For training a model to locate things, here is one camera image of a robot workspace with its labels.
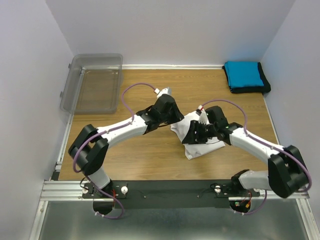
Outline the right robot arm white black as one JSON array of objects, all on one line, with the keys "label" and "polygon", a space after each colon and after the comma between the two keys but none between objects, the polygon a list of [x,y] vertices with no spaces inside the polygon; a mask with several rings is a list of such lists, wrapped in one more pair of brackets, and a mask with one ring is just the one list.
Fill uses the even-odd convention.
[{"label": "right robot arm white black", "polygon": [[229,188],[234,195],[241,196],[247,190],[260,189],[287,198],[311,185],[310,174],[295,146],[274,144],[250,134],[236,122],[229,123],[219,106],[199,107],[196,113],[204,119],[191,120],[183,144],[205,144],[209,139],[217,138],[250,153],[267,165],[266,171],[245,169],[232,176]]}]

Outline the white t shirt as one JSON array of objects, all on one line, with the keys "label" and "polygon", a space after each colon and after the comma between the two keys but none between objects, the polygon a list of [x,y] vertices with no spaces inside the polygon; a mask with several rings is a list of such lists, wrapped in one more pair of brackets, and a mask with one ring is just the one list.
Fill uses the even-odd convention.
[{"label": "white t shirt", "polygon": [[[200,118],[200,115],[196,112],[190,112],[187,115],[184,116],[184,119],[182,121],[179,121],[177,123],[173,123],[170,125],[170,130],[175,132],[178,139],[182,142],[183,139],[186,137],[187,132],[190,128],[191,120],[198,121]],[[223,141],[218,140],[217,137],[213,137],[212,139],[209,139],[207,143],[205,144],[184,144],[185,148],[185,156],[188,160],[203,156],[205,154],[208,154],[210,152],[213,152],[215,150],[218,150],[220,148],[223,148],[225,146],[225,143]]]}]

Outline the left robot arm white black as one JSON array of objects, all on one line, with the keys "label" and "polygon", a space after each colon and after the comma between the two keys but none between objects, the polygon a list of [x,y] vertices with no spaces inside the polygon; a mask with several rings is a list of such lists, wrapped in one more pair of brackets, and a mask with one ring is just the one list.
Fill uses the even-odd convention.
[{"label": "left robot arm white black", "polygon": [[93,183],[93,191],[104,198],[110,194],[112,185],[103,169],[108,149],[183,119],[175,99],[169,94],[162,94],[153,105],[138,111],[133,119],[98,128],[86,125],[69,147],[68,154],[73,159],[73,166],[78,166],[79,171]]}]

